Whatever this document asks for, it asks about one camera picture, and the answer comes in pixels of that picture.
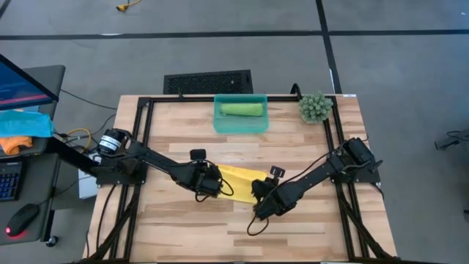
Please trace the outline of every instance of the monitor screen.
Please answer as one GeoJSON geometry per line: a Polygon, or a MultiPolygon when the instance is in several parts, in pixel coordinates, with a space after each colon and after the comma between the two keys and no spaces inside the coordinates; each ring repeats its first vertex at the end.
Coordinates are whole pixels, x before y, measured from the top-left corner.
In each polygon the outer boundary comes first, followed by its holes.
{"type": "Polygon", "coordinates": [[[14,66],[0,60],[0,110],[52,103],[55,98],[43,85],[14,66]]]}

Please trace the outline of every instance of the wooden tabletop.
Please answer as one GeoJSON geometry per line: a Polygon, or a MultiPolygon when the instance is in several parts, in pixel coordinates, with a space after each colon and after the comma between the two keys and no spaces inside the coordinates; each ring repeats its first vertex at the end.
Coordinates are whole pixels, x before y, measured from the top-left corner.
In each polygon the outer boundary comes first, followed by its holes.
{"type": "MultiPolygon", "coordinates": [[[[137,100],[137,95],[120,98],[115,128],[132,131],[137,100]]],[[[366,138],[357,98],[339,95],[337,103],[345,139],[366,138]]],[[[305,124],[298,114],[297,103],[272,102],[268,112],[270,127],[266,133],[227,136],[219,135],[213,129],[212,103],[156,103],[149,147],[179,162],[189,161],[190,150],[204,148],[207,159],[216,164],[265,171],[276,165],[287,170],[284,180],[301,172],[328,151],[324,125],[305,124]]],[[[331,130],[335,146],[338,146],[333,120],[331,130]]],[[[356,188],[363,223],[384,250],[395,255],[381,194],[365,183],[356,184],[356,188]]],[[[110,186],[102,187],[97,195],[89,227],[91,254],[96,248],[97,225],[110,189],[110,186]]],[[[111,195],[100,243],[114,226],[120,190],[117,186],[111,195]]],[[[284,216],[271,217],[269,227],[256,237],[246,234],[253,215],[252,205],[240,202],[207,199],[198,203],[193,193],[174,184],[168,175],[150,169],[141,189],[130,261],[347,259],[336,191],[328,180],[310,189],[295,209],[284,216]]],[[[355,253],[360,256],[356,231],[350,224],[355,253]]],[[[254,223],[252,232],[264,225],[264,222],[254,223]]],[[[126,232],[125,227],[117,256],[123,254],[126,232]]]]}

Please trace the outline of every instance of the green plant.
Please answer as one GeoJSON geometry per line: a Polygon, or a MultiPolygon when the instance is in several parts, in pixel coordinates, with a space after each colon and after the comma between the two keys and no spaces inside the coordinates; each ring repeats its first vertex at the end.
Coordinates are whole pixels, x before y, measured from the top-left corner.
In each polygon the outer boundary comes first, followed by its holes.
{"type": "Polygon", "coordinates": [[[299,102],[301,118],[308,124],[322,122],[329,118],[332,105],[332,100],[326,98],[322,92],[304,95],[299,102]]]}

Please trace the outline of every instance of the green plastic tray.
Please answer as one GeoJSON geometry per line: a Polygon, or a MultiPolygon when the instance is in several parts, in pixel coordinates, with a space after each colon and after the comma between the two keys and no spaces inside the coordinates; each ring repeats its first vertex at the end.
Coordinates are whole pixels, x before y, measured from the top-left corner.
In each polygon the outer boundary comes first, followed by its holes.
{"type": "Polygon", "coordinates": [[[241,134],[264,133],[269,128],[266,95],[215,95],[213,107],[213,128],[217,133],[241,134]],[[222,103],[261,103],[264,114],[261,117],[223,115],[222,103]]]}

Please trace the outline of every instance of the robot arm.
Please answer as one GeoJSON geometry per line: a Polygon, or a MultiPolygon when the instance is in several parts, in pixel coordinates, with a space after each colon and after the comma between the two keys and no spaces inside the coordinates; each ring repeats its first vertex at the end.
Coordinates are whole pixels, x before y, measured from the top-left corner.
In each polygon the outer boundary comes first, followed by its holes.
{"type": "Polygon", "coordinates": [[[273,179],[255,180],[252,183],[253,195],[257,199],[254,206],[256,217],[264,220],[273,214],[281,216],[293,209],[306,191],[327,178],[348,182],[359,173],[374,173],[381,163],[375,161],[371,151],[358,138],[350,139],[328,153],[323,164],[296,181],[287,180],[278,184],[278,178],[283,176],[284,170],[273,167],[273,179]]]}
{"type": "Polygon", "coordinates": [[[91,168],[96,177],[103,174],[132,176],[138,173],[141,163],[146,163],[196,194],[217,197],[221,192],[221,173],[215,164],[205,160],[205,150],[192,150],[192,161],[180,164],[131,139],[128,131],[111,129],[101,138],[97,151],[102,160],[100,165],[91,168]]]}

